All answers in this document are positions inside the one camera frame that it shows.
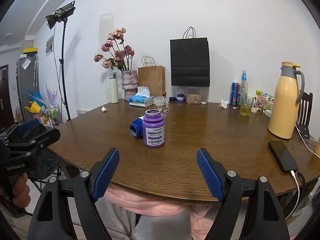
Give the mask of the person's left hand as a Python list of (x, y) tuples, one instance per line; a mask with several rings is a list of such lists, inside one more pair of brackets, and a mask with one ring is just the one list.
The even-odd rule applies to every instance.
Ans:
[(15, 185), (12, 188), (12, 193), (14, 195), (12, 202), (14, 205), (22, 209), (26, 208), (31, 201), (31, 197), (29, 195), (30, 188), (27, 185), (27, 181), (28, 181), (27, 174), (26, 173), (20, 174), (16, 180)]

